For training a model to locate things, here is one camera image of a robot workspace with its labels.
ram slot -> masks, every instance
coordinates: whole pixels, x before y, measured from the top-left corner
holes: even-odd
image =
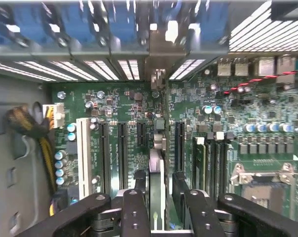
[[[118,126],[118,164],[119,164],[119,189],[128,188],[127,164],[127,123],[119,122]]]
[[[221,141],[220,150],[220,165],[219,165],[219,193],[218,195],[226,193],[227,187],[227,143]]]
[[[89,118],[78,118],[76,120],[79,181],[78,186],[80,200],[92,194],[92,168],[89,126]]]
[[[139,147],[146,146],[146,123],[137,122],[137,145]]]
[[[184,171],[185,123],[175,122],[175,171]]]
[[[109,124],[100,123],[100,153],[102,165],[102,189],[106,194],[111,193],[110,140]]]

yellow wire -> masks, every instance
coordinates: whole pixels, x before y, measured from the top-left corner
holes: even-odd
[[[55,213],[54,213],[54,206],[53,204],[50,205],[49,207],[49,216],[53,216]]]

screw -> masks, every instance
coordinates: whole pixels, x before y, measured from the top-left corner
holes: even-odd
[[[197,195],[197,194],[198,194],[198,191],[196,191],[196,190],[192,190],[192,191],[190,191],[190,194],[192,194],[192,195]]]
[[[206,227],[207,230],[210,230],[212,226],[207,223],[207,224],[205,224],[205,227]]]
[[[225,195],[224,196],[224,199],[228,200],[228,201],[232,201],[233,200],[233,197],[230,196],[230,195]]]
[[[104,37],[100,37],[100,43],[102,46],[106,46],[106,41]]]
[[[96,200],[104,200],[104,199],[105,199],[105,197],[103,195],[99,195],[96,197]]]

black pcie slot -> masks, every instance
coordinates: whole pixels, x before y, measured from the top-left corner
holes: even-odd
[[[128,188],[128,152],[127,152],[127,123],[119,122],[118,126],[118,164],[119,189]]]
[[[175,171],[184,171],[185,123],[175,122]]]
[[[220,172],[219,172],[219,193],[218,195],[226,193],[227,186],[227,143],[221,141],[220,152]]]
[[[137,145],[144,147],[146,145],[146,123],[137,122]]]
[[[100,154],[102,165],[102,189],[106,194],[111,193],[110,140],[109,124],[100,123]]]

